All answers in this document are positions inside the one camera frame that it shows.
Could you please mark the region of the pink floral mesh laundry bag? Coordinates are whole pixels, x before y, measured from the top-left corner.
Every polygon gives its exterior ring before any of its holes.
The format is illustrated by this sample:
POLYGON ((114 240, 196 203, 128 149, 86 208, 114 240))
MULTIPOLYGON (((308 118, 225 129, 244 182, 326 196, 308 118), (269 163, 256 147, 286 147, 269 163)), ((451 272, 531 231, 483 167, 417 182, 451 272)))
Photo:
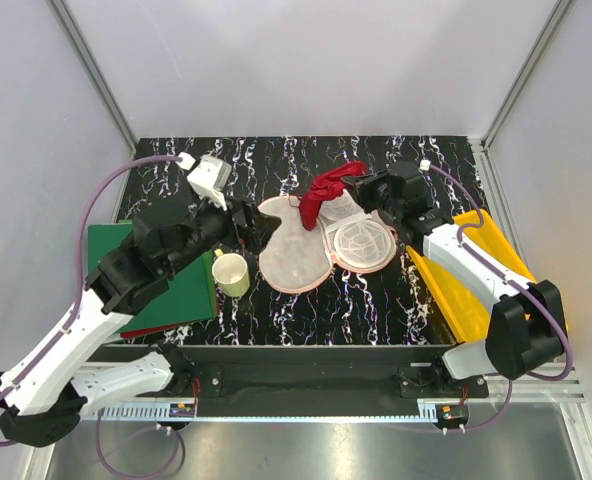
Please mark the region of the pink floral mesh laundry bag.
POLYGON ((299 200, 278 196, 265 200, 259 210, 281 220, 258 266, 276 291, 300 294, 323 283, 336 267, 366 274, 385 268, 394 258, 396 241, 373 211, 366 213, 345 192, 321 205, 312 230, 303 227, 299 200))

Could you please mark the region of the red lace bra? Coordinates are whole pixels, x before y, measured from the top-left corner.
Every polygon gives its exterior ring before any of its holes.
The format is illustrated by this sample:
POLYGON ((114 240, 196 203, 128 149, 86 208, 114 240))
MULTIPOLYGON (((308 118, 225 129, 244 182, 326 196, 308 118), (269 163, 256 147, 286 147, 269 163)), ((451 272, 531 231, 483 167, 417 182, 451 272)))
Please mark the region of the red lace bra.
POLYGON ((322 204, 343 195, 344 177, 363 176, 366 173, 367 166, 363 162, 352 161, 317 176, 309 190, 298 198, 298 211, 303 228, 312 231, 317 225, 322 204))

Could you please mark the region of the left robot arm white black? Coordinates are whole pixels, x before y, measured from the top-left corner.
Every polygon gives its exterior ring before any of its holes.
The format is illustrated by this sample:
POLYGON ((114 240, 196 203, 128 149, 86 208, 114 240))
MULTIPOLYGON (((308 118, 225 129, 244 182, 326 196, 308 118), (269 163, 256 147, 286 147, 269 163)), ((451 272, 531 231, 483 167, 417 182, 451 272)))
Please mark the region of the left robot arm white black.
POLYGON ((80 283, 64 317, 21 362, 0 372, 0 447, 49 446, 118 401, 184 394, 194 364, 175 347, 151 348, 99 374, 79 369, 203 254, 218 244, 260 254, 280 225, 279 217, 233 198, 222 207, 203 200, 196 210, 167 199, 134 216, 130 233, 80 283))

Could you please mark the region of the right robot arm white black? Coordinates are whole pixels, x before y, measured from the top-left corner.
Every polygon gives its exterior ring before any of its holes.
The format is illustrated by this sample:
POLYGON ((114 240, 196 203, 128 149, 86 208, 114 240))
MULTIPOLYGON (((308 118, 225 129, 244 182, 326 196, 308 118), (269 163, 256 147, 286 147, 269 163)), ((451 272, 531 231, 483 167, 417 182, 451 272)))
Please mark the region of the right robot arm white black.
POLYGON ((405 245, 452 274, 490 315, 485 339, 461 343, 442 355, 442 364, 430 371, 431 387, 448 397, 473 376, 539 378, 538 368, 559 356, 565 365, 554 378, 564 379, 573 354, 560 291, 550 281, 536 283, 519 275, 470 240, 467 230, 481 228, 483 218, 457 225, 434 207, 424 180, 432 167, 428 161, 398 162, 385 171, 342 179, 365 212, 377 212, 405 245))

